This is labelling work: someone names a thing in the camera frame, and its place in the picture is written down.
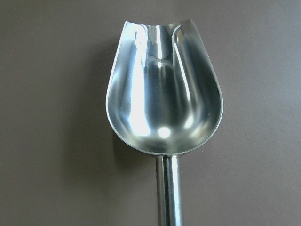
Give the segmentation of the stainless steel ice scoop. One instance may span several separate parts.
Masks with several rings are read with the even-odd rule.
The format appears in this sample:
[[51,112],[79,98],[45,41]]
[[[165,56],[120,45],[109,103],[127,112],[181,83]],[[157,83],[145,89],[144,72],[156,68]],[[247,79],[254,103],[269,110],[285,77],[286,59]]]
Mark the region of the stainless steel ice scoop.
[[181,226],[181,155],[207,142],[222,120],[223,98],[194,21],[126,21],[106,93],[116,135],[156,159],[158,223]]

